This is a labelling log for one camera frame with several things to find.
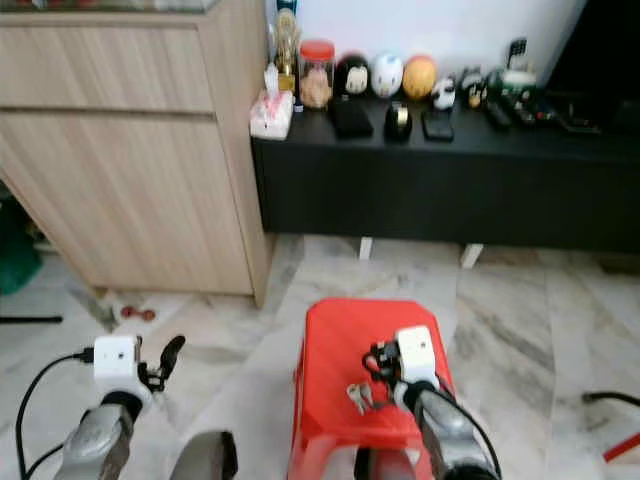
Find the silver keys bunch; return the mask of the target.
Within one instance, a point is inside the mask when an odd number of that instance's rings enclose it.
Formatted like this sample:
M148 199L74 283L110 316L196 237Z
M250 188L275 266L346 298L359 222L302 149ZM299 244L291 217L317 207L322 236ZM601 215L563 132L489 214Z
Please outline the silver keys bunch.
M372 388L369 383L349 384L346 387L346 394L351 402L355 404L358 415L366 415L375 410L374 398L372 398Z

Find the grey robot leg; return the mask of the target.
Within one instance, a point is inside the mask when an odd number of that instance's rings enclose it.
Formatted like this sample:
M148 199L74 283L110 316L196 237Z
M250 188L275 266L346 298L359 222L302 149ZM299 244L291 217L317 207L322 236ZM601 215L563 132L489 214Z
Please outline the grey robot leg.
M233 480L238 471L236 438L232 431L202 431L188 439L168 480Z

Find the light wood cabinet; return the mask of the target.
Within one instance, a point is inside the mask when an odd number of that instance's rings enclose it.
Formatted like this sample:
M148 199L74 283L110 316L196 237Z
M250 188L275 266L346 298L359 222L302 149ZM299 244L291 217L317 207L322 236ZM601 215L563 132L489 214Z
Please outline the light wood cabinet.
M91 288L268 297L265 0L1 0L0 173Z

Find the black low TV console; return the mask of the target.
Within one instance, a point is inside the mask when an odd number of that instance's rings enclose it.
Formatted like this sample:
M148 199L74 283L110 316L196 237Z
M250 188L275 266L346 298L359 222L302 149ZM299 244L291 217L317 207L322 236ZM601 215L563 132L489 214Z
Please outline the black low TV console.
M387 100L358 105L370 136L302 111L284 140L252 140L268 232L640 253L640 133L498 131L461 109L452 141L396 142Z

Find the green plastic bin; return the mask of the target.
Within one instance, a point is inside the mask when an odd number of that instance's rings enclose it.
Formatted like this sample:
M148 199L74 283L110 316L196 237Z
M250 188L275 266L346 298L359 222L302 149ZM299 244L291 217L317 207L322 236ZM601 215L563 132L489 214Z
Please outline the green plastic bin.
M40 253L24 230L17 201L5 198L0 207L0 293L17 293L41 266Z

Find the black tape dispenser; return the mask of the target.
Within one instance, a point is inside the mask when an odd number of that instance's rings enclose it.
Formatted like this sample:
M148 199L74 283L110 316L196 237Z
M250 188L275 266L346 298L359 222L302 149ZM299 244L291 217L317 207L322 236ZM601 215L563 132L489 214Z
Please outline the black tape dispenser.
M410 108L403 102L393 101L388 105L384 118L384 138L388 142L407 142L413 129Z

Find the black wallet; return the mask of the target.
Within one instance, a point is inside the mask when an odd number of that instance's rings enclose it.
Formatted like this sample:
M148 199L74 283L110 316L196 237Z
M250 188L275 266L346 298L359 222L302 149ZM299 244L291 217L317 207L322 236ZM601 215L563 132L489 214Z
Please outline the black wallet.
M328 115L339 140L367 138L372 134L372 123L360 101L347 97L335 99L329 105Z

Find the pink tissue box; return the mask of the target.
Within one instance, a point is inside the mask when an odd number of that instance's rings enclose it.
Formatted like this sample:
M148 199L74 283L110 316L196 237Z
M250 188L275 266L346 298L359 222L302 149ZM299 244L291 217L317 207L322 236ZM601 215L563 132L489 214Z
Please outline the pink tissue box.
M285 140L293 113L292 91L262 91L250 109L250 136L260 140Z

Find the small panda figurine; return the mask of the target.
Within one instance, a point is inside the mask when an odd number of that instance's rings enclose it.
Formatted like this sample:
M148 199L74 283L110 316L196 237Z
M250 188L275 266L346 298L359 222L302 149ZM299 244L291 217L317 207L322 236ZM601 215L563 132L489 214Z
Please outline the small panda figurine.
M451 110L456 101L456 82L453 77L439 79L431 90L431 106L435 110Z

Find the black round plush toy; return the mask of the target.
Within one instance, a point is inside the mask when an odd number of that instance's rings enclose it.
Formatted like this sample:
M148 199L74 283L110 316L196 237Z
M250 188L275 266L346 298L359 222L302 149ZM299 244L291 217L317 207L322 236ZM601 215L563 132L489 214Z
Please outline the black round plush toy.
M335 96L360 96L369 90L370 65L358 52L344 55L335 65Z

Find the white round plush toy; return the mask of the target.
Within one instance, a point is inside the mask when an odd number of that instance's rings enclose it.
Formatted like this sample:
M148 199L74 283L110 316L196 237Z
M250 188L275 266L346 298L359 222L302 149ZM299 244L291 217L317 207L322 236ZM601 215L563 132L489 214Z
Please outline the white round plush toy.
M370 61L370 90L379 99L390 99L401 91L404 58L394 52L379 52Z

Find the orange round plush toy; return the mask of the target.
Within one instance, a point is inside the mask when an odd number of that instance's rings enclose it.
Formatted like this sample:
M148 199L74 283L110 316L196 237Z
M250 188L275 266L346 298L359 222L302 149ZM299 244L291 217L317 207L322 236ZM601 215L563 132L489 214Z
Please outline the orange round plush toy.
M416 54L406 61L403 69L401 88L407 99L425 99L433 91L438 77L438 68L430 55Z

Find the black and yellow figurine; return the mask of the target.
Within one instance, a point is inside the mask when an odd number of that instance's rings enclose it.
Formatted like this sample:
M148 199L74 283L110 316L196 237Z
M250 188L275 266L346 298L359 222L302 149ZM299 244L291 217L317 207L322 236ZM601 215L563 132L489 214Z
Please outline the black and yellow figurine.
M486 83L488 78L480 67L468 67L462 70L460 76L460 92L465 95L468 108L480 109L486 97Z

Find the green remote holder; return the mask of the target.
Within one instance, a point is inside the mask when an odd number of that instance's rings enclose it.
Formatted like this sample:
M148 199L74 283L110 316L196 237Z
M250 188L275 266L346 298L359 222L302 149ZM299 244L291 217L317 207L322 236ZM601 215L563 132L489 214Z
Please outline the green remote holder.
M526 37L517 37L509 42L506 64L489 74L486 86L490 96L512 92L522 93L536 86L538 74L535 72L527 49L529 49L529 40Z

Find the gold figure trophy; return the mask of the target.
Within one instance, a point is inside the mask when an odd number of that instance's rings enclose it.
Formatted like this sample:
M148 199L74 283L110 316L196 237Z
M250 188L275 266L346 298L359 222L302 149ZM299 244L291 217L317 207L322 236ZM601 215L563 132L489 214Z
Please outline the gold figure trophy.
M297 46L300 41L296 14L288 8L280 9L275 14L270 33L275 49L273 61L279 90L294 91L297 83Z

